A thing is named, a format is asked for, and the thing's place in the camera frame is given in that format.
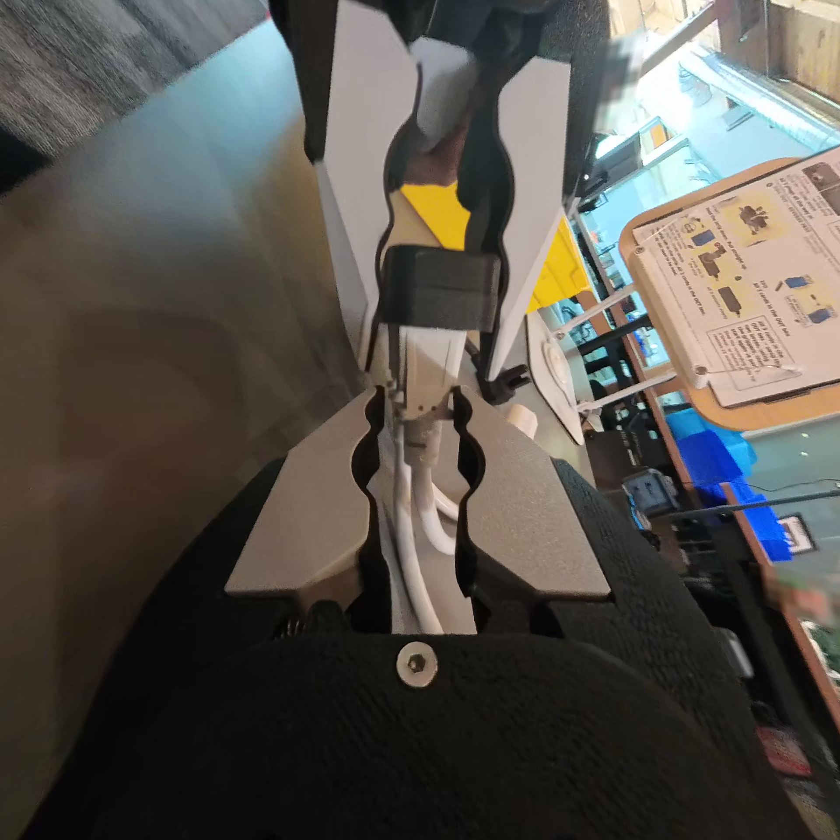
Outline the yellow storage bin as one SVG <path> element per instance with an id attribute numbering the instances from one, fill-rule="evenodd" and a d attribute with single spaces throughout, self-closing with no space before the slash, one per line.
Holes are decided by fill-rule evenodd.
<path id="1" fill-rule="evenodd" d="M 402 194 L 442 246 L 464 250 L 469 212 L 458 199 L 457 185 L 405 184 Z M 528 312 L 590 290 L 580 248 L 567 217 L 562 217 L 532 291 Z"/>

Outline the black plastic clip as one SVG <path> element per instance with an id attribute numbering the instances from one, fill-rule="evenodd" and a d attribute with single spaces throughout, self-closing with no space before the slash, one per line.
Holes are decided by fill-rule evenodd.
<path id="1" fill-rule="evenodd" d="M 500 371 L 492 380 L 477 371 L 476 381 L 485 402 L 491 406 L 500 406 L 508 403 L 520 388 L 530 384 L 531 377 L 526 364 L 517 364 Z"/>

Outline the blue storage bin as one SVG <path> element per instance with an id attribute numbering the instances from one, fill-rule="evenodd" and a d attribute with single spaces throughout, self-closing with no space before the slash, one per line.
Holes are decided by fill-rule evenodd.
<path id="1" fill-rule="evenodd" d="M 695 487 L 751 476 L 758 457 L 740 432 L 709 423 L 693 408 L 666 415 L 666 423 Z"/>
<path id="2" fill-rule="evenodd" d="M 773 563 L 793 559 L 786 530 L 769 504 L 767 496 L 751 489 L 744 481 L 734 480 L 720 485 L 723 501 L 729 506 L 742 506 L 732 516 L 747 526 Z"/>

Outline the white sign stand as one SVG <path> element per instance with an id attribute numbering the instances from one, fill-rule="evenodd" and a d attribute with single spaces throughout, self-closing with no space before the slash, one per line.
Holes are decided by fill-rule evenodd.
<path id="1" fill-rule="evenodd" d="M 571 364 L 560 347 L 560 340 L 571 330 L 591 321 L 595 315 L 620 304 L 633 293 L 633 285 L 616 290 L 594 306 L 584 310 L 582 314 L 553 330 L 548 327 L 538 312 L 534 311 L 526 315 L 524 326 L 531 381 L 564 430 L 578 446 L 583 446 L 585 442 L 582 419 L 598 414 L 606 406 L 623 402 L 636 394 L 669 383 L 678 377 L 678 372 L 674 368 L 666 366 L 659 375 L 643 378 L 640 382 L 607 396 L 582 402 L 576 398 Z"/>

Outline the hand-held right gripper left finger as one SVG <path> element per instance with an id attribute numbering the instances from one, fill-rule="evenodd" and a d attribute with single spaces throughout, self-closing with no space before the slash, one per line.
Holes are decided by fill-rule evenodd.
<path id="1" fill-rule="evenodd" d="M 368 389 L 285 457 L 225 593 L 283 598 L 299 614 L 335 602 L 355 621 L 392 620 L 391 575 L 369 491 L 385 394 Z"/>

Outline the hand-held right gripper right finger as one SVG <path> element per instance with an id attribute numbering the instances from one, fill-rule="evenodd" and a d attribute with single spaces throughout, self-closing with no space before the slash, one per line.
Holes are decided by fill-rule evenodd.
<path id="1" fill-rule="evenodd" d="M 475 617 L 507 605 L 530 617 L 553 602 L 612 597 L 553 460 L 480 395 L 453 391 L 458 504 L 455 572 Z"/>

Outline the black power strip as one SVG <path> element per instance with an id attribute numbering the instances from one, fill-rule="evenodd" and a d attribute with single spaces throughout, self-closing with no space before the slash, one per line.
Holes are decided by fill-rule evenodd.
<path id="1" fill-rule="evenodd" d="M 498 306 L 497 255 L 395 245 L 381 267 L 380 322 L 420 329 L 487 333 Z"/>

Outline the white power plug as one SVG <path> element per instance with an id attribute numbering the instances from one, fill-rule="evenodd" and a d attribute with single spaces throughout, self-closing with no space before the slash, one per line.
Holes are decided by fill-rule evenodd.
<path id="1" fill-rule="evenodd" d="M 465 346 L 463 331 L 387 326 L 391 427 L 412 469 L 432 470 L 438 462 Z"/>

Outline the small grey device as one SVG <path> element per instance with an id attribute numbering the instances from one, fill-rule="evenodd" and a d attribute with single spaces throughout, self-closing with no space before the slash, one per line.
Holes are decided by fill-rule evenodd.
<path id="1" fill-rule="evenodd" d="M 657 469 L 645 469 L 622 483 L 632 507 L 647 518 L 659 518 L 680 510 L 675 482 Z"/>

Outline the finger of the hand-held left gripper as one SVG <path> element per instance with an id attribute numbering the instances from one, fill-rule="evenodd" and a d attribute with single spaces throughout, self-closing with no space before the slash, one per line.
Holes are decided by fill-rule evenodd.
<path id="1" fill-rule="evenodd" d="M 385 174 L 412 119 L 419 70 L 385 13 L 337 9 L 327 127 L 314 165 L 339 307 L 353 356 L 369 367 L 380 300 L 380 254 L 393 225 Z"/>
<path id="2" fill-rule="evenodd" d="M 468 252 L 500 261 L 480 375 L 502 372 L 563 215 L 571 66 L 535 56 L 490 94 L 469 128 L 458 199 L 469 211 Z"/>

